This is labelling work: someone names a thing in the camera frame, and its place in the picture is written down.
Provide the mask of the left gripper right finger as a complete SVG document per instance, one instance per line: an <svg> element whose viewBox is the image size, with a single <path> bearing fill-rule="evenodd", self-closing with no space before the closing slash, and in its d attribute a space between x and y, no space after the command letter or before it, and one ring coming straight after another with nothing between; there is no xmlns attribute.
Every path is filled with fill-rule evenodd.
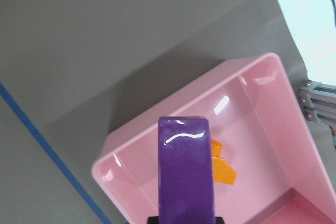
<svg viewBox="0 0 336 224"><path fill-rule="evenodd" d="M215 224L225 224L225 221L222 217L215 217Z"/></svg>

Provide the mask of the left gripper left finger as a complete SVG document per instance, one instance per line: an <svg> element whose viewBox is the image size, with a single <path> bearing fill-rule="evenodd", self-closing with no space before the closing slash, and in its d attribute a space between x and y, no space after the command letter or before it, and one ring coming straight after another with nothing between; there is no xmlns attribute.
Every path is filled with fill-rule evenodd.
<svg viewBox="0 0 336 224"><path fill-rule="evenodd" d="M146 221L147 224L159 224L158 216L149 216Z"/></svg>

